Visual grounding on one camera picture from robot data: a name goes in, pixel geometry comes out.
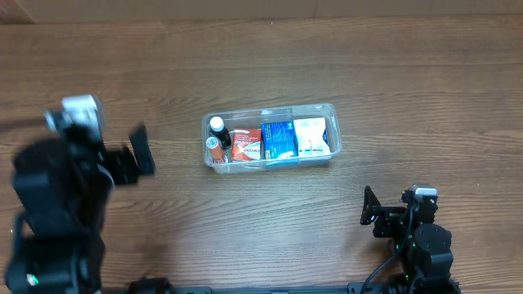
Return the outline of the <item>dark bottle white cap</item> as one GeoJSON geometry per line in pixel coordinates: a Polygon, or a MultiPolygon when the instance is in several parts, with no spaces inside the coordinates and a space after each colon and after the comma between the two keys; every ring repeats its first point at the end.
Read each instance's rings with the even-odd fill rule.
{"type": "Polygon", "coordinates": [[[221,117],[214,116],[209,122],[210,132],[221,142],[223,149],[229,149],[232,144],[230,132],[221,117]]]}

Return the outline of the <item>orange pill bottle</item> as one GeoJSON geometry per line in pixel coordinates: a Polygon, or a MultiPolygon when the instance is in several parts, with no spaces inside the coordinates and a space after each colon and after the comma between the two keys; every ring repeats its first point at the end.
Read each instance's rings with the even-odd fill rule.
{"type": "Polygon", "coordinates": [[[214,136],[206,139],[206,147],[209,151],[214,163],[227,163],[228,158],[226,157],[221,142],[214,136]]]}

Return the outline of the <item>white medicine box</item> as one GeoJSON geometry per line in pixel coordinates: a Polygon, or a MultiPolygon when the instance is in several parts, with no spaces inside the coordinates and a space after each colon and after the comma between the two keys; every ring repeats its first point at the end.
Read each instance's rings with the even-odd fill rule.
{"type": "Polygon", "coordinates": [[[299,157],[330,154],[325,118],[303,118],[293,121],[299,157]]]}

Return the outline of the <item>red medicine box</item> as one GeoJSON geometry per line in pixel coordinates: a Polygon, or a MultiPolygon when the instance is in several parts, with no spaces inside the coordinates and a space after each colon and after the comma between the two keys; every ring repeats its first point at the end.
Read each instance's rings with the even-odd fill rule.
{"type": "Polygon", "coordinates": [[[233,135],[233,162],[255,161],[261,159],[261,129],[235,129],[233,135]]]}

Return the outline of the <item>blue medicine box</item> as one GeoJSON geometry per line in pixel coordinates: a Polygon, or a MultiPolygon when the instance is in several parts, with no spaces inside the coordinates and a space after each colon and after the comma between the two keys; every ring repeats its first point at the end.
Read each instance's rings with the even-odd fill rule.
{"type": "Polygon", "coordinates": [[[265,159],[297,157],[297,142],[293,121],[261,125],[265,159]]]}

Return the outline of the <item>clear plastic container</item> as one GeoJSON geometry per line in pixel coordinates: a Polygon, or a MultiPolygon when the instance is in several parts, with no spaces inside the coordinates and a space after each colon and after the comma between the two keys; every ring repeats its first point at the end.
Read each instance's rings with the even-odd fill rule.
{"type": "Polygon", "coordinates": [[[323,165],[342,150],[331,104],[206,114],[203,160],[220,174],[323,165]]]}

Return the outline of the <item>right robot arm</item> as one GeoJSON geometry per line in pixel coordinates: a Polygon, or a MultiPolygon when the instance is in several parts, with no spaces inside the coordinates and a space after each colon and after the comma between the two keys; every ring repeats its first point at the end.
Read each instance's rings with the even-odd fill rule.
{"type": "Polygon", "coordinates": [[[359,286],[357,293],[460,293],[451,278],[452,234],[435,223],[437,189],[412,185],[401,192],[403,207],[383,206],[364,188],[360,223],[374,225],[373,236],[387,238],[391,256],[359,286]]]}

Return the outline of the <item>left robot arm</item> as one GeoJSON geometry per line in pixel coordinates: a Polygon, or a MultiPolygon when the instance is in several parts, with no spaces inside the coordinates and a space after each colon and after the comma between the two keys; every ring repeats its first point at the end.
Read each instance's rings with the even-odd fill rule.
{"type": "Polygon", "coordinates": [[[144,124],[130,145],[107,149],[87,127],[36,140],[13,160],[16,217],[5,283],[12,293],[95,293],[101,289],[105,206],[117,185],[152,176],[144,124]]]}

